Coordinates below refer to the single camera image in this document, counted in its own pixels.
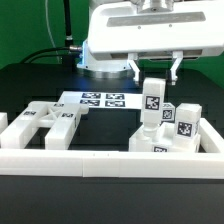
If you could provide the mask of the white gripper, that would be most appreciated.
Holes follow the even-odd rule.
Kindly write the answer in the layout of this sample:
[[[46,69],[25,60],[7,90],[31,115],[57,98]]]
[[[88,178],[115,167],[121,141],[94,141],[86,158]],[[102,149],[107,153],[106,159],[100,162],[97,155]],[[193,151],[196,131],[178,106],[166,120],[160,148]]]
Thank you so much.
[[[161,12],[153,7],[140,13],[130,1],[104,4],[91,17],[89,51],[98,60],[127,59],[141,84],[139,57],[168,59],[168,82],[175,85],[185,58],[218,56],[224,52],[224,0],[176,2]]]

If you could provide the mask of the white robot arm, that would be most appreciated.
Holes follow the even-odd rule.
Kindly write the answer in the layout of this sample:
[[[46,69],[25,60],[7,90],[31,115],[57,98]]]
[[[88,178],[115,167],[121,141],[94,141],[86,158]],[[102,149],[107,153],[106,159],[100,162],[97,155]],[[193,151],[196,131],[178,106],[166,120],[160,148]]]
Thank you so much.
[[[184,59],[224,53],[224,0],[89,0],[89,27],[78,66],[104,76],[136,61],[170,60],[177,81]]]

